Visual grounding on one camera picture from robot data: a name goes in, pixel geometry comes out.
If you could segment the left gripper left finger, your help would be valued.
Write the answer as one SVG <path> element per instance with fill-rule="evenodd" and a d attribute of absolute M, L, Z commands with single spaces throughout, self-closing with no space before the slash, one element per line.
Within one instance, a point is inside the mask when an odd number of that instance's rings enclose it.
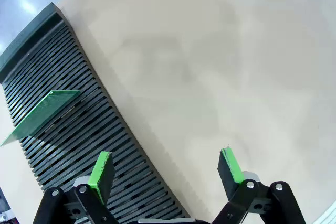
<path fill-rule="evenodd" d="M 117 223 L 107 208 L 115 169 L 111 152 L 102 151 L 90 176 L 79 177 L 68 191 L 51 187 L 44 192 L 33 223 Z"/>

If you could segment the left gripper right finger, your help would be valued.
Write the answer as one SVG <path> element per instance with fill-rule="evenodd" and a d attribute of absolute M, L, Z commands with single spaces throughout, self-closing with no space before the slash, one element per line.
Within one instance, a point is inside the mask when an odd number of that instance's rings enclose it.
<path fill-rule="evenodd" d="M 258 214 L 264 223 L 305 223 L 300 207 L 285 181 L 265 186 L 256 174 L 244 173 L 230 147 L 219 152 L 218 173 L 228 203 L 213 223 L 243 223 L 248 214 Z"/>

